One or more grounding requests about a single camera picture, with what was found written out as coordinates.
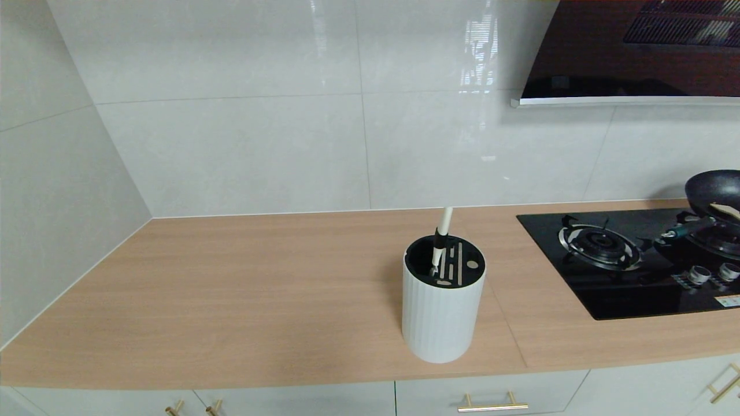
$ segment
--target wooden countertop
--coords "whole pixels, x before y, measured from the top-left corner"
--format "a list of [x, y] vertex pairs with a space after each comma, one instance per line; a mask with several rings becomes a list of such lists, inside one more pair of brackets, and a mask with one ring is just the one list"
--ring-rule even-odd
[[215, 389], [585, 369], [740, 351], [740, 309], [595, 321], [515, 215], [456, 209], [486, 255], [473, 344], [430, 364], [400, 331], [401, 258], [438, 209], [153, 220], [2, 352], [2, 384]]

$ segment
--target stove sticker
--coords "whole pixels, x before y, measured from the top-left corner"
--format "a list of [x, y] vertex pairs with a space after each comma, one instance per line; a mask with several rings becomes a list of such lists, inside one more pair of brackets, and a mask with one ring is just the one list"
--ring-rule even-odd
[[740, 295], [715, 296], [715, 299], [725, 308], [740, 306]]

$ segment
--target black knife block top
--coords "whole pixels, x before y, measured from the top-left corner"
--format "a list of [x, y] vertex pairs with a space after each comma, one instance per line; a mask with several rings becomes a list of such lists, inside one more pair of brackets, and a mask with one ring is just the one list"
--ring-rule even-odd
[[485, 271], [483, 254], [469, 241], [453, 235], [447, 237], [446, 250], [443, 253], [444, 261], [440, 259], [439, 271], [434, 276], [430, 276], [433, 249], [433, 235], [419, 238], [406, 249], [404, 257], [406, 267], [418, 280], [443, 289], [459, 289], [474, 284], [483, 276]]

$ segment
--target stove control knob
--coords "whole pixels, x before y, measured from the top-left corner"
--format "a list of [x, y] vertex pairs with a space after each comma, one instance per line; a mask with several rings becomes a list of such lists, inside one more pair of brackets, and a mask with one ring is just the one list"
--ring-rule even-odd
[[719, 278], [723, 281], [731, 282], [740, 276], [740, 266], [732, 263], [723, 263], [719, 267]]
[[699, 286], [704, 284], [705, 281], [708, 281], [711, 276], [712, 272], [706, 267], [694, 266], [689, 271], [689, 280], [691, 283], [698, 284]]

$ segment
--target gold cabinet handle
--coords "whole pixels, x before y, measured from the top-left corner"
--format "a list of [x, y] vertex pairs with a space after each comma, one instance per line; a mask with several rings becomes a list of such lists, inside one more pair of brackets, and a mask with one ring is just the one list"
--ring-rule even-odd
[[485, 406], [473, 406], [470, 403], [470, 395], [465, 393], [465, 401], [468, 402], [467, 406], [457, 408], [458, 413], [468, 412], [490, 412], [493, 410], [521, 410], [529, 409], [529, 403], [517, 403], [517, 399], [514, 398], [514, 393], [509, 392], [509, 401], [507, 404], [488, 404]]
[[185, 402], [183, 402], [182, 400], [179, 400], [178, 401], [178, 404], [175, 405], [175, 408], [174, 409], [172, 407], [169, 407], [168, 406], [164, 410], [164, 412], [167, 413], [169, 416], [180, 416], [180, 409], [183, 408], [183, 405], [184, 404], [185, 404]]
[[708, 386], [709, 391], [712, 392], [714, 396], [709, 400], [709, 403], [717, 403], [720, 401], [724, 395], [726, 395], [734, 386], [740, 387], [740, 367], [738, 367], [735, 363], [730, 364], [730, 366], [738, 373], [735, 378], [732, 379], [725, 387], [722, 387], [720, 390], [717, 390], [712, 386], [711, 384]]
[[206, 413], [209, 416], [218, 416], [218, 411], [221, 410], [221, 403], [222, 402], [223, 402], [223, 400], [218, 400], [216, 402], [216, 406], [213, 406], [213, 407], [208, 406], [208, 407], [206, 407]]

